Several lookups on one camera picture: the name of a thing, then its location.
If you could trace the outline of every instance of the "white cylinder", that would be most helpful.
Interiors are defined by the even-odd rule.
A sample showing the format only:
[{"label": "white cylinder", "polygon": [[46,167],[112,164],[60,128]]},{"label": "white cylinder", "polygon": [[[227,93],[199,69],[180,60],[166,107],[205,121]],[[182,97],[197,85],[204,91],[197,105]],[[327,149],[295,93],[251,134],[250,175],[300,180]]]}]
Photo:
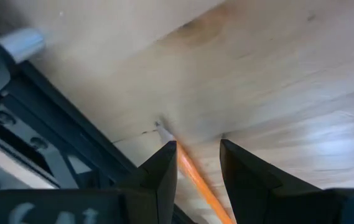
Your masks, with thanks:
[{"label": "white cylinder", "polygon": [[16,63],[21,63],[40,52],[45,47],[45,42],[40,32],[32,28],[24,28],[0,35],[0,45]]}]

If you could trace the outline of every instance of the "plywood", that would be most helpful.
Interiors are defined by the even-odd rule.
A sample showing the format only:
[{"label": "plywood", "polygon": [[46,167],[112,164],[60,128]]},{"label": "plywood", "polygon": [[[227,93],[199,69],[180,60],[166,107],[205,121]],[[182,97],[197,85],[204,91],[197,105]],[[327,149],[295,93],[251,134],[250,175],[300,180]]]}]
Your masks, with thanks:
[{"label": "plywood", "polygon": [[[316,186],[354,187],[354,0],[228,1],[117,66],[102,42],[80,47],[84,62],[50,49],[35,63],[136,164],[165,116],[229,212],[221,133]],[[183,177],[175,201],[218,223]]]}]

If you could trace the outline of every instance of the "metal screw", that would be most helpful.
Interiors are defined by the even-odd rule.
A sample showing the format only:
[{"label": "metal screw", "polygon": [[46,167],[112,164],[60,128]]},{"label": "metal screw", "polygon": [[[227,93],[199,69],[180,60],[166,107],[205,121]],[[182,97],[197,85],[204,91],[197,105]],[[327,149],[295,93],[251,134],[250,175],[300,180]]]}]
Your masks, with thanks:
[{"label": "metal screw", "polygon": [[16,124],[15,118],[5,111],[0,111],[0,124],[1,125],[14,125]]},{"label": "metal screw", "polygon": [[43,141],[41,138],[37,138],[37,137],[32,137],[32,139],[30,139],[30,145],[35,150],[47,149],[48,148],[48,144],[45,143],[45,141]]}]

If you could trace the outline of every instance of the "orange pencil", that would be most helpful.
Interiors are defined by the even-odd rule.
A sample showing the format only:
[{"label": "orange pencil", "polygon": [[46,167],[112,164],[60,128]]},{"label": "orange pencil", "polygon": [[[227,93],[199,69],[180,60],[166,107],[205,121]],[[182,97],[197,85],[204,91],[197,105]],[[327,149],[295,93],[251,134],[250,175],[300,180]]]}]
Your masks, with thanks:
[{"label": "orange pencil", "polygon": [[[175,137],[168,132],[163,126],[161,126],[158,122],[156,122],[157,131],[160,134],[163,143],[167,143],[169,141],[176,140]],[[195,184],[197,190],[201,193],[203,198],[207,201],[207,203],[214,210],[216,215],[219,217],[223,224],[232,224],[232,219],[225,212],[221,203],[214,196],[213,192],[210,190],[202,176],[197,171],[195,165],[192,160],[189,158],[187,153],[185,152],[182,145],[177,141],[177,162],[180,170],[184,172]]]}]

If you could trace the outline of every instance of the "wooden board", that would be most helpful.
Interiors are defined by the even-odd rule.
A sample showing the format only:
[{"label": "wooden board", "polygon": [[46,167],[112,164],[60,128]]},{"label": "wooden board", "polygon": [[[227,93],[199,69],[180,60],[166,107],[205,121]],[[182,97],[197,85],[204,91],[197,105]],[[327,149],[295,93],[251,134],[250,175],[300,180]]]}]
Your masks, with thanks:
[{"label": "wooden board", "polygon": [[[137,165],[164,115],[229,212],[221,133],[316,186],[354,187],[354,0],[228,1],[118,66],[101,42],[80,46],[84,62],[64,44],[34,60],[51,82]],[[218,223],[183,177],[175,201]]]}]

